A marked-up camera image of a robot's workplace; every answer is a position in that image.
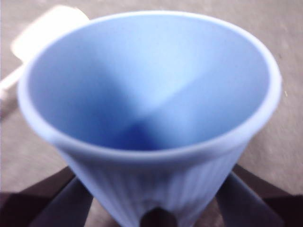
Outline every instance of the ridged texture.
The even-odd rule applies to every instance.
[[[138,227],[155,207],[173,213],[179,227],[193,226],[215,196],[245,146],[215,160],[177,171],[113,171],[62,153],[75,174],[123,227]]]

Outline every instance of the cup rim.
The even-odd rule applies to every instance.
[[[59,41],[61,38],[65,37],[68,34],[77,32],[83,29],[84,27],[116,18],[146,15],[179,16],[200,19],[232,30],[233,32],[239,34],[241,37],[249,41],[252,45],[254,45],[254,47],[264,59],[269,76],[269,85],[267,93],[265,94],[264,99],[262,100],[259,107],[255,110],[255,112],[253,112],[249,118],[247,118],[238,126],[211,139],[178,148],[167,148],[148,151],[123,150],[89,144],[88,142],[73,138],[49,124],[36,110],[35,105],[32,103],[29,94],[30,74],[40,56],[48,48],[51,48],[52,45]],[[26,66],[24,75],[21,77],[18,84],[18,101],[21,112],[23,113],[29,125],[36,131],[38,135],[40,135],[49,143],[56,146],[59,150],[63,150],[67,153],[70,153],[71,155],[78,155],[83,158],[85,158],[85,156],[89,156],[90,159],[91,157],[99,157],[99,160],[102,159],[105,163],[109,165],[113,163],[127,165],[140,165],[144,163],[145,166],[148,166],[160,165],[161,163],[175,164],[178,162],[194,161],[197,158],[203,158],[204,160],[214,158],[227,153],[229,150],[235,147],[247,143],[250,138],[264,126],[264,124],[269,120],[270,116],[276,109],[281,95],[281,83],[282,78],[279,72],[278,65],[270,51],[267,49],[267,47],[252,34],[234,24],[210,16],[183,11],[135,11],[113,14],[94,19],[88,22],[87,24],[77,29],[74,29],[73,31],[60,36],[59,38],[55,39],[53,42],[48,44]]]

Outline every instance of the gray surface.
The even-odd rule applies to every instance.
[[[90,19],[123,11],[170,9],[214,16],[248,30],[273,53],[283,76],[278,110],[252,140],[239,163],[291,194],[303,193],[303,1],[302,0],[3,0],[1,1],[1,77],[18,65],[12,40],[50,7],[78,7]],[[20,191],[65,166],[64,161],[26,125],[15,88],[1,103],[1,190]],[[86,226],[110,226],[109,215],[93,202]],[[212,203],[199,226],[221,227]]]

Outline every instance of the blue plastic cup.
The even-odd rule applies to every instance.
[[[254,36],[185,12],[102,17],[51,43],[19,87],[32,128],[124,227],[161,207],[192,226],[281,90]]]

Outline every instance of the cup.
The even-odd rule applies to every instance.
[[[193,226],[275,110],[278,66],[228,22],[174,11],[92,20],[18,86],[24,117],[123,227],[154,208]]]

